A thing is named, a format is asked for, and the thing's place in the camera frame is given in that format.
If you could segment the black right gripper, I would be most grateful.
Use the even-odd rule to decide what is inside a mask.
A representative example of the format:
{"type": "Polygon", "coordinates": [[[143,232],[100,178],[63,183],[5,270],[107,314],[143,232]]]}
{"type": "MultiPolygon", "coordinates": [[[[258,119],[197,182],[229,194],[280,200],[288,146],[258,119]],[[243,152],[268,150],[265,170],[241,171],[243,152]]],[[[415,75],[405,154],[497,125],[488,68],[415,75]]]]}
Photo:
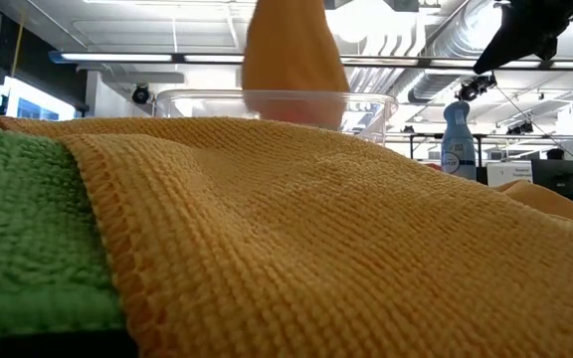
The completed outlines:
{"type": "Polygon", "coordinates": [[[480,75],[534,55],[543,61],[557,53],[558,37],[573,22],[573,0],[508,0],[502,26],[473,66],[480,75]]]}

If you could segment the orange microfiber towel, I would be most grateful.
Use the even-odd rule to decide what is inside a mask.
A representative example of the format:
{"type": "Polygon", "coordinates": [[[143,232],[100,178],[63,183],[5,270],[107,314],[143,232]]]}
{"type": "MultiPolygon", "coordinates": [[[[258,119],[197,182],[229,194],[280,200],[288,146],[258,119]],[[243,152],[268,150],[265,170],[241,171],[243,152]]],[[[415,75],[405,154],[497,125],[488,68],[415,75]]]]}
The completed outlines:
{"type": "Polygon", "coordinates": [[[573,201],[545,187],[517,180],[496,186],[494,190],[540,212],[573,221],[573,201]]]}
{"type": "Polygon", "coordinates": [[[0,117],[74,155],[146,358],[573,358],[573,221],[334,131],[0,117]]]}
{"type": "Polygon", "coordinates": [[[258,0],[247,31],[242,89],[263,119],[336,130],[349,85],[324,0],[258,0]]]}

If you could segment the green microfiber towel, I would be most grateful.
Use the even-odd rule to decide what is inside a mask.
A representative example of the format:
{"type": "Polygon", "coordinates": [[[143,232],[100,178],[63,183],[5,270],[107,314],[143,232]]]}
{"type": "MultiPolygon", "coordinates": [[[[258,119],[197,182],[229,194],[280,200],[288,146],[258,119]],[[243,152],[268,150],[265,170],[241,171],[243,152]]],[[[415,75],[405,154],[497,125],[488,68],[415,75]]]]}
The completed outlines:
{"type": "Polygon", "coordinates": [[[0,130],[0,337],[124,326],[70,151],[0,130]]]}

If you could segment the black track light cluster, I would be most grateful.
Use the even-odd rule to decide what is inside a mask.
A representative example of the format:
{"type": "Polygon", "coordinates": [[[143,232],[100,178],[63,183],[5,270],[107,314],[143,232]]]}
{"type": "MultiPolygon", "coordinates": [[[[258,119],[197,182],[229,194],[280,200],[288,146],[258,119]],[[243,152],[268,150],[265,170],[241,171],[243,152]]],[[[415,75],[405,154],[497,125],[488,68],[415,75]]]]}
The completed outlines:
{"type": "Polygon", "coordinates": [[[489,89],[494,88],[496,85],[497,81],[494,74],[474,77],[471,80],[461,83],[460,88],[455,94],[455,98],[459,101],[470,102],[486,93],[489,89]]]}
{"type": "Polygon", "coordinates": [[[506,135],[524,135],[533,131],[533,123],[530,120],[524,120],[510,125],[507,128],[506,135]]]}

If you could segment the blue air freshener bottle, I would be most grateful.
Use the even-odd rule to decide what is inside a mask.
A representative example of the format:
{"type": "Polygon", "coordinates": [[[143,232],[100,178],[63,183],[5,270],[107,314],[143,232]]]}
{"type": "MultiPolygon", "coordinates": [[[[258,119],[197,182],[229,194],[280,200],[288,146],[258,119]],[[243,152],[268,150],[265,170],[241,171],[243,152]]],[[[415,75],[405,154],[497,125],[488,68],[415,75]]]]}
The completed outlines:
{"type": "Polygon", "coordinates": [[[445,173],[476,181],[476,151],[467,123],[469,113],[469,104],[462,100],[444,109],[447,127],[441,142],[441,168],[445,173]]]}

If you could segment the white printed sign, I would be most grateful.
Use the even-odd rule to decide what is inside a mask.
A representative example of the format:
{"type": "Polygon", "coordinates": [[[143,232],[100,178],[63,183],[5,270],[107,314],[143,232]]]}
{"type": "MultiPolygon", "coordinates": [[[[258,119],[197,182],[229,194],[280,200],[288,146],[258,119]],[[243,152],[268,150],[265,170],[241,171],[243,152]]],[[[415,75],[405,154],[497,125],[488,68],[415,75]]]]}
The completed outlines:
{"type": "Polygon", "coordinates": [[[497,162],[486,165],[487,185],[497,187],[513,181],[532,181],[530,162],[497,162]]]}

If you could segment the black computer monitor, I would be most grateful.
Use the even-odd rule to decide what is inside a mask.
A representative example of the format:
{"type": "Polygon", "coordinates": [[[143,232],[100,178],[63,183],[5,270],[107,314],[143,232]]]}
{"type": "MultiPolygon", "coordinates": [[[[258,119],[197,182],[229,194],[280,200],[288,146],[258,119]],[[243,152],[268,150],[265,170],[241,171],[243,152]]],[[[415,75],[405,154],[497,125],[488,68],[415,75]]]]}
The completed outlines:
{"type": "Polygon", "coordinates": [[[573,161],[532,159],[531,174],[534,184],[573,200],[573,161]]]}

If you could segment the clear labelled plastic bin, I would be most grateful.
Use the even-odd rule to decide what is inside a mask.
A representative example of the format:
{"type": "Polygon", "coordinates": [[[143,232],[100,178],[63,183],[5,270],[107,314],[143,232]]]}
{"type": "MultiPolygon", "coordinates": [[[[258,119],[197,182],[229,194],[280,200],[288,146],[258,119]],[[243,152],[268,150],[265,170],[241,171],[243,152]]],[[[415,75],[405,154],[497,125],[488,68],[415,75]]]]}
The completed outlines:
{"type": "Polygon", "coordinates": [[[375,93],[175,89],[161,92],[153,107],[159,117],[277,120],[335,130],[383,145],[397,100],[375,93]]]}

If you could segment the long ceiling light strip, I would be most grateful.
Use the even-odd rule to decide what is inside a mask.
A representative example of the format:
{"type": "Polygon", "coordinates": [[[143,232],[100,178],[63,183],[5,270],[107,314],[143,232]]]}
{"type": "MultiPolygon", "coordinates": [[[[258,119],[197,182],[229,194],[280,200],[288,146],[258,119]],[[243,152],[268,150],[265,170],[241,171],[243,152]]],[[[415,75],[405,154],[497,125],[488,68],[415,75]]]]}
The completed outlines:
{"type": "MultiPolygon", "coordinates": [[[[240,65],[244,57],[233,54],[182,54],[182,53],[67,53],[51,51],[50,60],[55,64],[174,64],[174,65],[240,65]]],[[[341,63],[350,68],[400,68],[432,70],[481,71],[477,61],[463,58],[428,57],[367,57],[342,56],[341,63]]],[[[573,60],[517,60],[497,68],[499,71],[573,72],[573,60]]]]}

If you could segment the silver ventilation duct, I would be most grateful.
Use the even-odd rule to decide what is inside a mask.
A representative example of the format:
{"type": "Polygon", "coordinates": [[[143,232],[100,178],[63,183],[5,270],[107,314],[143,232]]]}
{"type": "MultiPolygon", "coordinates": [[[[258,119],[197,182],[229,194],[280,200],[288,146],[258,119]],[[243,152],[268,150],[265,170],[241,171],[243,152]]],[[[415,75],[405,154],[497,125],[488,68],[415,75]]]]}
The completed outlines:
{"type": "MultiPolygon", "coordinates": [[[[421,57],[478,58],[500,27],[501,11],[494,0],[465,0],[452,20],[428,41],[421,57]]],[[[427,103],[454,84],[461,75],[435,75],[426,70],[404,70],[390,88],[399,102],[427,103]]]]}

